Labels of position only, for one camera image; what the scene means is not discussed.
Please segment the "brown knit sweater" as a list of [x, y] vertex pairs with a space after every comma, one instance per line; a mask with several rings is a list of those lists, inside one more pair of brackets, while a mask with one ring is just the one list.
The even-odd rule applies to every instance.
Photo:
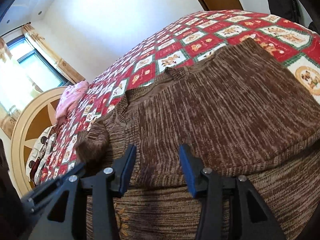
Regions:
[[107, 166], [128, 144], [137, 157], [130, 189], [114, 201], [121, 239], [195, 238], [201, 203], [187, 190], [181, 144], [222, 176], [247, 175], [287, 239], [319, 204], [319, 103], [250, 38], [127, 90], [75, 149]]

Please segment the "cartoon print pillow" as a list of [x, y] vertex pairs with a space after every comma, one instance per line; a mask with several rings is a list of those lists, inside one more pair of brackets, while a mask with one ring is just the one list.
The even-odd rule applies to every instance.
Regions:
[[35, 186], [40, 184], [41, 170], [47, 161], [56, 137], [56, 125], [46, 128], [39, 138], [36, 139], [33, 149], [29, 154], [25, 165], [25, 173], [28, 180], [32, 181]]

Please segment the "cream wooden headboard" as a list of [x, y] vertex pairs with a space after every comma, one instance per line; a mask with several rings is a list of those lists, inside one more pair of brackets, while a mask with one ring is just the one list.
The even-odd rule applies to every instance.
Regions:
[[29, 182], [25, 165], [41, 133], [55, 124], [55, 110], [66, 87], [57, 87], [41, 93], [22, 111], [11, 137], [12, 181], [20, 197], [34, 186]]

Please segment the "pink folded blanket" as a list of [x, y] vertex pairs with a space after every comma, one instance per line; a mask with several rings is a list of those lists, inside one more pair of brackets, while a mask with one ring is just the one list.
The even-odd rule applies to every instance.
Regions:
[[87, 92], [89, 83], [87, 81], [81, 81], [75, 85], [68, 86], [61, 95], [59, 104], [55, 111], [55, 124], [61, 126], [78, 105], [80, 99]]

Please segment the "beige patterned curtain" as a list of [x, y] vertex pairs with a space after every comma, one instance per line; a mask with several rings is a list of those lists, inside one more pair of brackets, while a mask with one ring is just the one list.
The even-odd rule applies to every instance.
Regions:
[[30, 44], [42, 55], [63, 77], [72, 84], [85, 81], [85, 78], [78, 73], [63, 57], [61, 57], [45, 41], [30, 23], [24, 24], [21, 31]]

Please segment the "red patchwork bear bedspread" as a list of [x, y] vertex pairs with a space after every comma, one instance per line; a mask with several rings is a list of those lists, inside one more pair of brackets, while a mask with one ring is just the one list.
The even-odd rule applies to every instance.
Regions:
[[38, 180], [50, 180], [74, 167], [78, 132], [114, 109], [126, 90], [148, 86], [167, 67], [191, 66], [219, 48], [247, 38], [297, 74], [314, 98], [319, 98], [319, 35], [315, 31], [260, 12], [193, 13], [143, 40], [93, 80], [60, 126]]

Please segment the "black hanging bag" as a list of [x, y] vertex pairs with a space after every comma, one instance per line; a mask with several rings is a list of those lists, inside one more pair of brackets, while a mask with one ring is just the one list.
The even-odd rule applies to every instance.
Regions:
[[300, 23], [297, 0], [267, 0], [270, 13], [291, 22]]

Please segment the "window with dark frame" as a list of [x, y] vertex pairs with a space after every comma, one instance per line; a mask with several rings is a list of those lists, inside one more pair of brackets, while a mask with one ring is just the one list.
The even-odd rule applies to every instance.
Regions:
[[1, 105], [23, 110], [35, 97], [70, 82], [22, 35], [1, 42]]

